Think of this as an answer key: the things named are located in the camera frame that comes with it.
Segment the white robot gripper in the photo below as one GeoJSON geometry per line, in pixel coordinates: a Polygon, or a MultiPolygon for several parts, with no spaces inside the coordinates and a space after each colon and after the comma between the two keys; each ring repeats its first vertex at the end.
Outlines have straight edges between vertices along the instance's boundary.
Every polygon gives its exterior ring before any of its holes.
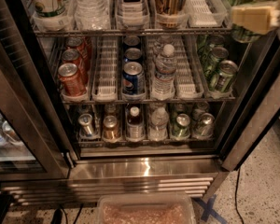
{"type": "Polygon", "coordinates": [[[266,35],[277,29],[280,40],[280,0],[277,2],[247,3],[231,8],[231,21],[259,35],[266,35]]]}

